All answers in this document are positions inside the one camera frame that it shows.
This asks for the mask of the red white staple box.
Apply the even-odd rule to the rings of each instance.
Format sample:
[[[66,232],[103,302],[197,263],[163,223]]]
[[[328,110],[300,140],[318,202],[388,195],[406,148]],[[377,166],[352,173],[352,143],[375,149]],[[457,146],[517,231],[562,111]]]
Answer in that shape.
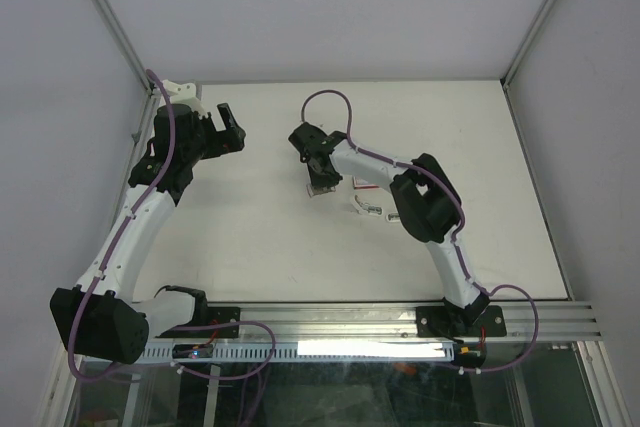
[[[366,181],[364,179],[360,179],[358,177],[352,178],[352,185],[355,190],[371,190],[371,189],[379,188],[378,185],[371,183],[369,181]]]

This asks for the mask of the pink stapler top cover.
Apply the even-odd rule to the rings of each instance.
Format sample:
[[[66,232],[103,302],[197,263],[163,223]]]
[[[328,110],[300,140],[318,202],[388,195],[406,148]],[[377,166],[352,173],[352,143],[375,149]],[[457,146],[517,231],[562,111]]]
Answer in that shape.
[[[389,213],[386,215],[386,221],[390,223],[397,223],[400,221],[400,216],[397,213]]]

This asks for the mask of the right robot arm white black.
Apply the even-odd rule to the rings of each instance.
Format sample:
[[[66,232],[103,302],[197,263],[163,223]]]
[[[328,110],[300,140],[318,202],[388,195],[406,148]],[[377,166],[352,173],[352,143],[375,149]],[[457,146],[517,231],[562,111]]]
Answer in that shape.
[[[348,175],[389,192],[400,223],[426,245],[434,261],[450,328],[469,334],[481,325],[489,294],[472,274],[462,245],[461,199],[433,156],[400,161],[357,146],[343,132],[327,134],[308,122],[290,134],[289,142],[307,166],[312,188],[328,190]]]

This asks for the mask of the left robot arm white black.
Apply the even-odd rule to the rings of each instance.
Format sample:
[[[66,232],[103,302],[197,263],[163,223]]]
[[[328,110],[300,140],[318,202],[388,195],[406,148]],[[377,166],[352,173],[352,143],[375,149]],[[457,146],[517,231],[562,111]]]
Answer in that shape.
[[[198,335],[209,324],[204,291],[170,285],[136,302],[135,286],[156,236],[193,180],[195,165],[236,153],[246,133],[230,106],[218,105],[223,129],[190,106],[160,107],[153,135],[134,165],[117,220],[103,247],[72,288],[58,288],[50,310],[71,354],[135,363],[149,339],[179,327]]]

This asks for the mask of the aluminium mounting rail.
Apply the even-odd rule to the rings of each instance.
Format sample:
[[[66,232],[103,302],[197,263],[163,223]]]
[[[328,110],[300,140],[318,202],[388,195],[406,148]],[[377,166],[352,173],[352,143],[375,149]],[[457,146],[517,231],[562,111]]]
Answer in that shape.
[[[239,306],[241,319],[237,339],[265,340],[269,333],[256,323],[266,325],[279,342],[299,340],[377,340],[417,341],[443,338],[417,336],[415,308],[434,302],[381,303],[221,303],[209,306]],[[538,301],[532,307],[527,301],[494,302],[506,321],[504,338],[486,338],[490,342],[599,341],[601,328],[594,310],[584,302]]]

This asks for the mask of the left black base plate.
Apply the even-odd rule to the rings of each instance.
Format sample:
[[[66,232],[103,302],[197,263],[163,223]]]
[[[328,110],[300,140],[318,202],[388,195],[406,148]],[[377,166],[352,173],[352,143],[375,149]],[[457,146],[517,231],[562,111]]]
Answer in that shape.
[[[221,325],[231,322],[236,322],[241,319],[241,308],[239,306],[222,306],[213,305],[209,306],[207,313],[205,314],[203,321],[191,321],[188,323],[190,327],[201,327],[210,325]],[[221,329],[203,329],[196,331],[178,331],[170,330],[162,333],[160,338],[176,339],[202,339],[205,340],[213,338],[219,339],[237,339],[239,337],[239,327],[225,327]]]

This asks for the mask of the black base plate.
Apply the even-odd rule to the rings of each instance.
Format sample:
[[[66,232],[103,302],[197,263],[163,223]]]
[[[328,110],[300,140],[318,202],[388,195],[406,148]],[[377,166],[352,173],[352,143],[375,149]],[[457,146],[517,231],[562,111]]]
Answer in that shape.
[[[419,305],[415,308],[419,338],[504,338],[507,335],[502,309],[489,305],[475,320],[469,322],[444,304]]]
[[[205,314],[203,321],[191,321],[188,323],[190,327],[201,327],[210,325],[221,325],[231,322],[236,322],[241,319],[241,308],[239,306],[222,306],[213,305],[209,306],[207,313]],[[202,339],[205,340],[213,338],[219,339],[237,339],[239,337],[239,327],[225,327],[221,329],[203,329],[196,331],[178,331],[170,330],[162,333],[160,338],[176,339]]]

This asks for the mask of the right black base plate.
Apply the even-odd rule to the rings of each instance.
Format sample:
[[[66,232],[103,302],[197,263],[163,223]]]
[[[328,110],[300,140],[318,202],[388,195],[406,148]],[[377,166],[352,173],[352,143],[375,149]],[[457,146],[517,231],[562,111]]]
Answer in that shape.
[[[489,305],[475,320],[469,322],[444,304],[419,305],[415,308],[419,338],[504,338],[507,335],[502,309]]]

